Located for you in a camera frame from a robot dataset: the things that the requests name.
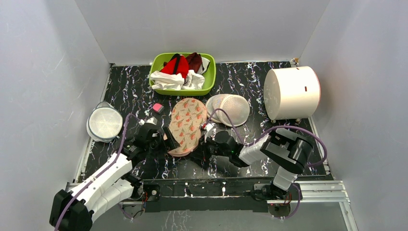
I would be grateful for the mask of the floral mesh laundry bag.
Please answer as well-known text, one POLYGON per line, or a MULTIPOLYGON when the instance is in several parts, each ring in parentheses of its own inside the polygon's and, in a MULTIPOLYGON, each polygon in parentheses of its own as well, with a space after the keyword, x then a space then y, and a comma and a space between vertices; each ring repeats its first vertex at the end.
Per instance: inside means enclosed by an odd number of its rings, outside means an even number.
POLYGON ((174 157, 183 157, 191 153, 199 144, 200 126, 207 120, 207 108, 198 99, 185 98, 172 110, 169 130, 179 147, 168 152, 174 157))

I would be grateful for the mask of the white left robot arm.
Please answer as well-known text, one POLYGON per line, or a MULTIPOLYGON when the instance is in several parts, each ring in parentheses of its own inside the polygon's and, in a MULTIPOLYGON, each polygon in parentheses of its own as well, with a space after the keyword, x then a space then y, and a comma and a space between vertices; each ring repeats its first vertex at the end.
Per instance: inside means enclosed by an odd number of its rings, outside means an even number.
POLYGON ((180 147, 168 126, 139 121, 139 130, 129 139, 124 122, 118 150, 95 173, 70 190, 60 190, 53 199, 49 223, 56 231, 89 231, 98 217, 123 200, 147 198, 143 180, 132 170, 146 157, 180 147))

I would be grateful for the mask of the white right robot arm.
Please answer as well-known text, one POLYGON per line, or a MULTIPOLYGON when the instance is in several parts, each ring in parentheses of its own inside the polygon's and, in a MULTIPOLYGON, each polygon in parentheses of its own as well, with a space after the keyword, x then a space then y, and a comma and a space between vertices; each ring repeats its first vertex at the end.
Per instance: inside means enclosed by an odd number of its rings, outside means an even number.
POLYGON ((247 144, 239 143, 225 130, 212 133, 209 126, 202 129, 190 158, 206 166, 212 156, 223 156, 236 167, 248 167, 268 158, 279 166, 271 184, 271 194, 277 199, 284 199, 298 175, 304 172, 316 138, 306 129, 286 125, 272 127, 247 144))

